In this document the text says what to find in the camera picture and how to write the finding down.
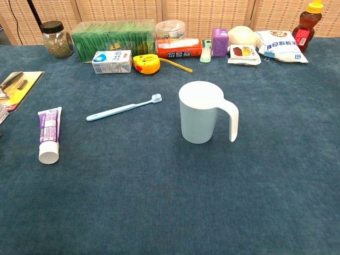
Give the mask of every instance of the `white tube cap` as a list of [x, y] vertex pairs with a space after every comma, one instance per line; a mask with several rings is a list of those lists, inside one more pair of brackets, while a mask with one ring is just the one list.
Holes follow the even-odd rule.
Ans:
[[59, 144], [54, 141], [43, 142], [39, 146], [39, 160], [44, 164], [56, 163], [59, 159]]

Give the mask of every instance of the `woven panel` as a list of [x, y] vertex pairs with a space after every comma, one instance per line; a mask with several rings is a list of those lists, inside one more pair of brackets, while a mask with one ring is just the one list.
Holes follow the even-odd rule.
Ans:
[[[312, 0], [259, 0], [257, 2], [251, 28], [253, 30], [288, 30], [299, 25], [300, 14]], [[318, 37], [340, 36], [340, 2], [324, 0], [322, 19], [314, 28]]]
[[71, 31], [78, 24], [70, 0], [32, 0], [32, 2], [42, 23], [59, 20], [68, 31]]
[[[11, 0], [15, 17], [19, 23], [19, 35], [24, 45], [43, 44], [41, 31], [26, 0]], [[2, 24], [12, 45], [20, 45], [16, 22], [8, 0], [0, 0]]]
[[162, 19], [160, 0], [77, 0], [82, 21]]
[[187, 37], [210, 38], [213, 28], [248, 26], [252, 8], [249, 0], [163, 0], [163, 19], [184, 21]]

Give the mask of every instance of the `plastic bear bottle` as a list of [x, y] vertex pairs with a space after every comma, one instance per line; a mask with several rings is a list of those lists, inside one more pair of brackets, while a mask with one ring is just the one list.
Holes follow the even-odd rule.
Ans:
[[322, 18], [321, 0], [314, 0], [313, 3], [308, 4], [307, 10], [300, 15], [300, 24], [293, 30], [293, 36], [296, 40], [296, 44], [300, 48], [301, 52], [305, 52], [308, 43], [314, 36], [314, 26]]

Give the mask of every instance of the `red label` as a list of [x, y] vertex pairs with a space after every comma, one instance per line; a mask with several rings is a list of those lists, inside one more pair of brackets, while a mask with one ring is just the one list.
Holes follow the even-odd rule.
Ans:
[[309, 34], [310, 34], [309, 30], [299, 28], [295, 35], [296, 44], [299, 46], [303, 46], [306, 43]]

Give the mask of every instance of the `yellow tape measure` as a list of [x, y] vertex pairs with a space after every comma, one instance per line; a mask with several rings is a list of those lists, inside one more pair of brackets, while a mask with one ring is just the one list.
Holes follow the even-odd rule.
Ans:
[[160, 58], [155, 54], [147, 54], [147, 55], [140, 55], [140, 56], [133, 57], [134, 68], [136, 68], [138, 72], [143, 73], [143, 74], [156, 73], [160, 68], [160, 61], [167, 62], [189, 73], [192, 73], [192, 69], [187, 68], [183, 65], [176, 64], [175, 62], [172, 62], [165, 58]]

